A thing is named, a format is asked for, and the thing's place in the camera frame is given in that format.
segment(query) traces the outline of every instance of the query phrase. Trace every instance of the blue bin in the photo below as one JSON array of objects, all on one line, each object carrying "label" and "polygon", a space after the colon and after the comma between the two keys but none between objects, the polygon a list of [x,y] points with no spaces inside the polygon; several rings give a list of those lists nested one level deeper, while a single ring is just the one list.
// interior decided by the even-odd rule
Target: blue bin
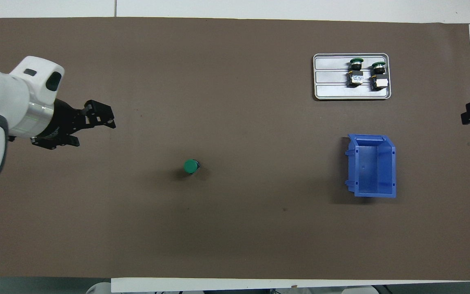
[{"label": "blue bin", "polygon": [[349,138],[349,191],[357,197],[396,197],[395,145],[383,135],[349,134]]}]

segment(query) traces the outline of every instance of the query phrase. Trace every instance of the green round cap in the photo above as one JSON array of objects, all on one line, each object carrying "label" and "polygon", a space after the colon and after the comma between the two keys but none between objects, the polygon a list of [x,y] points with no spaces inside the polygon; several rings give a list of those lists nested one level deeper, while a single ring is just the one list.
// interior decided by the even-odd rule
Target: green round cap
[{"label": "green round cap", "polygon": [[184,163],[184,171],[189,173],[190,175],[199,169],[199,162],[194,159],[188,159]]}]

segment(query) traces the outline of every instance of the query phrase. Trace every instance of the metal tray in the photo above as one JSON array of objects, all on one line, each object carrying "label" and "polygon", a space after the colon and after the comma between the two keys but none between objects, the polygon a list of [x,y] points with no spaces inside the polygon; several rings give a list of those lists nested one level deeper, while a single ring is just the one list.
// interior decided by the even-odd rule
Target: metal tray
[{"label": "metal tray", "polygon": [[[360,57],[364,59],[362,72],[364,83],[358,87],[347,86],[349,60]],[[386,62],[388,87],[380,91],[371,89],[371,65],[375,62]],[[385,53],[319,53],[313,56],[313,82],[315,97],[319,100],[379,100],[391,96],[391,78],[389,57]]]}]

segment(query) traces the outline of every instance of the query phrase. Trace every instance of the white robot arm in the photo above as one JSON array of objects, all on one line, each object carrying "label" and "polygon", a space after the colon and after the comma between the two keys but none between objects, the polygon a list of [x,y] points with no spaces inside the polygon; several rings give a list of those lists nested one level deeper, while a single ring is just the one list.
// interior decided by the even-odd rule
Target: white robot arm
[{"label": "white robot arm", "polygon": [[0,171],[7,141],[30,138],[33,145],[55,149],[79,146],[80,129],[106,125],[115,128],[110,106],[89,100],[83,109],[56,99],[64,75],[60,65],[28,56],[9,74],[0,73]]}]

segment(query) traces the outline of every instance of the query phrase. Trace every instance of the brown table surface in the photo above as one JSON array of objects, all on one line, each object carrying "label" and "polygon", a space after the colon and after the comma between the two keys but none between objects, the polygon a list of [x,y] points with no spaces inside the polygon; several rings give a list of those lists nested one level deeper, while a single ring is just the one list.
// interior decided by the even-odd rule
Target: brown table surface
[{"label": "brown table surface", "polygon": [[[313,55],[350,52],[390,99],[315,101]],[[28,55],[117,128],[9,144],[0,275],[470,280],[468,25],[0,19],[0,71]],[[347,191],[350,133],[396,145],[396,199]]]}]

